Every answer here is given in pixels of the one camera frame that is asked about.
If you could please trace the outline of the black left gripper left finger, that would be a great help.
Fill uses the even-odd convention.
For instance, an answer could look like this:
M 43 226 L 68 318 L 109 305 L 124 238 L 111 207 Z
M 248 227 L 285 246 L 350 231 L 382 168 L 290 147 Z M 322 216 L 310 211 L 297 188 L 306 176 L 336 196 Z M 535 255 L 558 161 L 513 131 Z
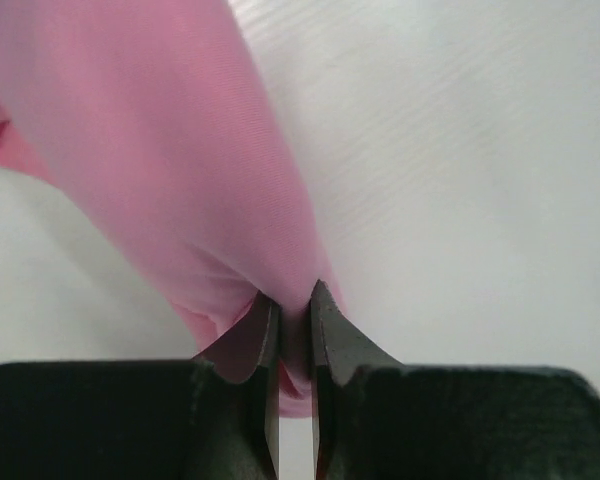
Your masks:
M 0 365 L 0 479 L 274 479 L 279 307 L 185 360 Z

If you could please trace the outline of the pink t shirt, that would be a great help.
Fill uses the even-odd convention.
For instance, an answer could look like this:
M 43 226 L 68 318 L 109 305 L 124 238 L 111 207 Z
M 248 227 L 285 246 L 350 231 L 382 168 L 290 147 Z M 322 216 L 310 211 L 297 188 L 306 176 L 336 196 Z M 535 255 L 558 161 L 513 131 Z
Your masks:
M 280 412 L 311 413 L 304 314 L 333 273 L 224 1 L 0 1 L 0 167 L 60 189 L 200 348 L 277 302 Z

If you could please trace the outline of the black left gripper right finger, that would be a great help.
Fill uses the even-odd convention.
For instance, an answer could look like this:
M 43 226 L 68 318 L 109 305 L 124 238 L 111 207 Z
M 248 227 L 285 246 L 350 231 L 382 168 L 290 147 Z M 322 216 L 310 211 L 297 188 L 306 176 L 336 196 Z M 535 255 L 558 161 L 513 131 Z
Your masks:
M 600 479 L 600 396 L 547 367 L 406 365 L 310 301 L 319 479 Z

